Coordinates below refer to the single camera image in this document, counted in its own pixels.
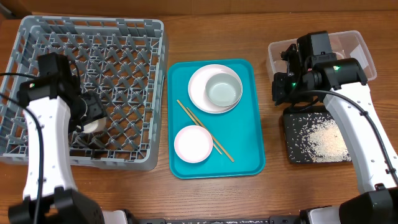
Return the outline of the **white plastic cup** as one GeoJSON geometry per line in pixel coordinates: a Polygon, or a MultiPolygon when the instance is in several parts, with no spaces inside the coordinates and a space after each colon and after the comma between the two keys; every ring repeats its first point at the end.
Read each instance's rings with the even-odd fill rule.
{"type": "Polygon", "coordinates": [[[84,125],[83,133],[95,133],[102,131],[106,127],[106,118],[97,119],[91,123],[84,125]]]}

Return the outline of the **grey white bowl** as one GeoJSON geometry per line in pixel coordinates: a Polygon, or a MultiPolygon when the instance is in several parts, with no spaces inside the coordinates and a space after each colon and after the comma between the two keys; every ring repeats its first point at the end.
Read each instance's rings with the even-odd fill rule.
{"type": "Polygon", "coordinates": [[[243,94],[243,84],[235,75],[218,73],[206,82],[205,93],[214,105],[227,107],[240,100],[243,94]]]}

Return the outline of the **small pink bowl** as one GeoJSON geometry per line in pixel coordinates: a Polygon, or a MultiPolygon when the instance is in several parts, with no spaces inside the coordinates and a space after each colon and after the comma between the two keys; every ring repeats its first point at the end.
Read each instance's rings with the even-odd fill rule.
{"type": "Polygon", "coordinates": [[[186,126],[177,133],[174,149],[181,160],[192,164],[200,163],[211,154],[213,139],[210,133],[201,126],[186,126]]]}

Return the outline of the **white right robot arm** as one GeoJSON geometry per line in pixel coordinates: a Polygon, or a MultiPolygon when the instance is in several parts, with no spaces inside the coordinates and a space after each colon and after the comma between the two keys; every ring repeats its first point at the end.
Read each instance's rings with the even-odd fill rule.
{"type": "Polygon", "coordinates": [[[397,153],[371,99],[377,76],[356,30],[312,32],[268,46],[268,71],[275,104],[292,111],[323,103],[351,156],[359,195],[339,206],[302,210],[296,223],[396,223],[397,153]]]}

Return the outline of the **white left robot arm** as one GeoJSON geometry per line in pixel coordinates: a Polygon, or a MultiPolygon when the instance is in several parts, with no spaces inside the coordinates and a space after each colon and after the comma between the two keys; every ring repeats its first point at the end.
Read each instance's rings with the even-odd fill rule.
{"type": "Polygon", "coordinates": [[[9,221],[104,223],[100,206],[77,190],[68,135],[101,131],[107,112],[96,92],[81,90],[66,56],[41,55],[38,65],[39,75],[21,83],[15,101],[24,110],[29,158],[23,201],[9,207],[9,221]]]}

